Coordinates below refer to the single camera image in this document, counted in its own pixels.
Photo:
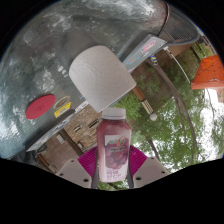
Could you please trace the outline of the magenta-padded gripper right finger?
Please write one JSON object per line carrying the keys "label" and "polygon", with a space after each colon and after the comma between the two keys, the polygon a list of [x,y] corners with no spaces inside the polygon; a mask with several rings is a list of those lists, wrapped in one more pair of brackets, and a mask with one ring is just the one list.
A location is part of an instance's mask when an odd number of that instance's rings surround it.
{"label": "magenta-padded gripper right finger", "polygon": [[127,181],[130,188],[143,187],[168,174],[167,169],[156,157],[147,157],[136,147],[130,147],[127,173]]}

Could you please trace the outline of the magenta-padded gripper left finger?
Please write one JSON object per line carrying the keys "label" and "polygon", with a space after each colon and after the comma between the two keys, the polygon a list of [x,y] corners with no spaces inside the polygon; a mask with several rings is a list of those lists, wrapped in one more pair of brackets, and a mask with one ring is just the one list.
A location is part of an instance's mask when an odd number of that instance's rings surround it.
{"label": "magenta-padded gripper left finger", "polygon": [[78,159],[69,159],[56,175],[83,188],[96,189],[99,183],[97,148]]}

